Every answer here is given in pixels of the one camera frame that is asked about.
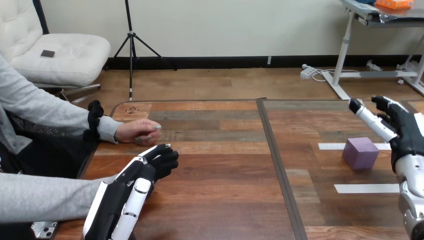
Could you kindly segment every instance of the orange box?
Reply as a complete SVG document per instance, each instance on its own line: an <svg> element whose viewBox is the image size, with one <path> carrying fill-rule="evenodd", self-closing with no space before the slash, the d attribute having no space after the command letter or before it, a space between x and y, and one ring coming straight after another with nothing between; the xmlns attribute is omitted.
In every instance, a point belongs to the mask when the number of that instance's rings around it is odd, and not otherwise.
<svg viewBox="0 0 424 240"><path fill-rule="evenodd" d="M414 5L414 0L376 0L375 4L390 9L408 9Z"/></svg>

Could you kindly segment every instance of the foam cube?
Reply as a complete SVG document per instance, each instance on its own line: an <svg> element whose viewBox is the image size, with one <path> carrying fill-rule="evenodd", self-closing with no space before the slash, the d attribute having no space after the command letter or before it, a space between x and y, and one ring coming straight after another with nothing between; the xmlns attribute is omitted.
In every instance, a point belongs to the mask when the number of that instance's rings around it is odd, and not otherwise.
<svg viewBox="0 0 424 240"><path fill-rule="evenodd" d="M375 4L391 9L407 9L414 5L414 0L376 0Z"/></svg>
<svg viewBox="0 0 424 240"><path fill-rule="evenodd" d="M354 170L372 169L380 150L368 137L347 139L342 157Z"/></svg>

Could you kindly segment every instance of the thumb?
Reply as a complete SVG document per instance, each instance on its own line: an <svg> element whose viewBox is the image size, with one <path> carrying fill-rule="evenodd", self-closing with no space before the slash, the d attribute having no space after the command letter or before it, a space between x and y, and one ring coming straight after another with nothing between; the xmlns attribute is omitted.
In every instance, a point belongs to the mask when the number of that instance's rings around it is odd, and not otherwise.
<svg viewBox="0 0 424 240"><path fill-rule="evenodd" d="M143 124L143 123L137 123L135 125L135 130L138 133L146 133L146 132L151 133L159 129L161 129L160 125L151 125L151 124Z"/></svg>

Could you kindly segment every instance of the purple cube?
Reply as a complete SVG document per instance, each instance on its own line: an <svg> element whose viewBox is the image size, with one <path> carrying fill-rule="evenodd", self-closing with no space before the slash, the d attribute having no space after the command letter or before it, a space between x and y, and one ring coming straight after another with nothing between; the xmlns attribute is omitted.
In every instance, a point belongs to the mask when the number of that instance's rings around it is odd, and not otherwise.
<svg viewBox="0 0 424 240"><path fill-rule="evenodd" d="M380 150L368 137L347 139L341 155L349 166L354 169L372 169Z"/></svg>

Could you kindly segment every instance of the power strip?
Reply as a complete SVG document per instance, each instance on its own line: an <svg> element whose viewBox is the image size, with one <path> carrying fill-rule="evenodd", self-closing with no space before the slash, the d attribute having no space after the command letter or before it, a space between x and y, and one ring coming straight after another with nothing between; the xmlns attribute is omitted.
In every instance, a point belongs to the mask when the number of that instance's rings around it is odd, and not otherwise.
<svg viewBox="0 0 424 240"><path fill-rule="evenodd" d="M303 70L300 73L300 78L301 79L310 79L316 73L317 73L317 70L315 68L309 66L308 68L306 68L305 70Z"/></svg>

